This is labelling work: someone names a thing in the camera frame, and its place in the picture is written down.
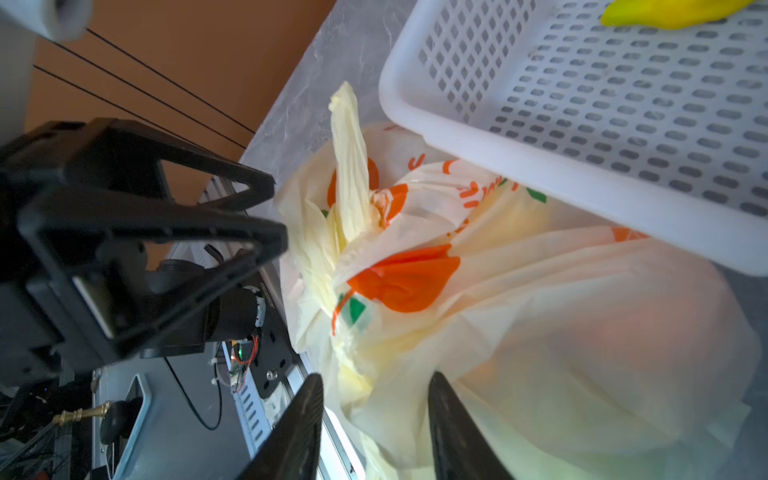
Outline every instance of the black wire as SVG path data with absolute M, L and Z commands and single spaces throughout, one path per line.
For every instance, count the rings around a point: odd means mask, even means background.
M 184 387 L 181 386 L 181 382 L 179 382 L 179 377 L 176 376 L 176 372 L 174 371 L 174 367 L 170 366 L 170 362 L 168 361 L 167 357 L 163 357 L 163 360 L 165 360 L 165 364 L 168 365 L 168 369 L 170 370 L 170 373 L 174 376 L 174 380 L 176 380 L 176 385 L 179 386 L 179 389 L 181 390 L 181 393 L 184 395 L 184 399 L 187 400 L 187 405 L 190 406 L 190 410 L 192 410 L 192 413 L 197 417 L 197 421 L 200 422 L 200 424 L 205 427 L 206 429 L 209 429 L 210 431 L 213 431 L 215 429 L 219 428 L 219 424 L 221 423 L 221 408 L 222 408 L 222 402 L 221 402 L 221 384 L 219 382 L 216 382 L 216 385 L 219 387 L 219 419 L 216 421 L 216 425 L 209 426 L 206 422 L 203 421 L 203 419 L 200 417 L 200 414 L 197 413 L 197 409 L 194 408 L 194 405 L 192 405 L 192 401 L 190 400 L 190 397 L 187 395 L 187 391 L 184 390 Z M 216 373 L 216 365 L 214 365 L 214 374 Z

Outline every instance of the gray countertop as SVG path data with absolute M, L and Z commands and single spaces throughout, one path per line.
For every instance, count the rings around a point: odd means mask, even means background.
M 348 81 L 361 125 L 387 118 L 379 105 L 379 74 L 415 0 L 338 0 L 283 92 L 243 154 L 242 162 L 272 174 L 277 187 L 331 138 L 330 95 Z M 249 214 L 279 220 L 271 202 Z M 765 344 L 768 279 L 723 270 L 742 309 Z M 768 477 L 768 356 L 744 396 L 753 408 L 732 455 L 716 478 Z

